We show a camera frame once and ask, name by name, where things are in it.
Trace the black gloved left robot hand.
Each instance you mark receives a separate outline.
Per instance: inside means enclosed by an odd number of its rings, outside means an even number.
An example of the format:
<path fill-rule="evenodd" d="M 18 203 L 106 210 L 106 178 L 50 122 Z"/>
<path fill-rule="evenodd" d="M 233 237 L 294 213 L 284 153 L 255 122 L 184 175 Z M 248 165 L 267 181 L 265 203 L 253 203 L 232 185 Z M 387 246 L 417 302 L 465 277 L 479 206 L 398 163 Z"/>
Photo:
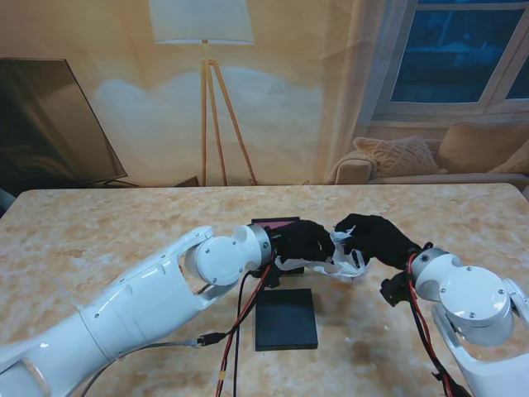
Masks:
<path fill-rule="evenodd" d="M 269 232 L 275 253 L 275 265 L 280 270 L 293 270 L 307 262 L 326 262 L 332 258 L 335 245 L 329 232 L 320 224 L 299 220 Z"/>

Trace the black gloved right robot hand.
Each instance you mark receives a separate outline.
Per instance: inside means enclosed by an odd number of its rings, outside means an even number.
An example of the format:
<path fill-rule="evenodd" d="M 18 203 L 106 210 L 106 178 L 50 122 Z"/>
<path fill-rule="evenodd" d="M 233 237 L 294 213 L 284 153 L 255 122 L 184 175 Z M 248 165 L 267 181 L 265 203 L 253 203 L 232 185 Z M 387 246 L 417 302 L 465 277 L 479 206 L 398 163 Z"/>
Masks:
<path fill-rule="evenodd" d="M 411 254 L 422 250 L 393 223 L 381 216 L 351 213 L 335 227 L 336 232 L 347 232 L 350 229 L 350 237 L 342 242 L 344 253 L 348 255 L 357 250 L 366 262 L 376 258 L 385 265 L 404 270 Z"/>

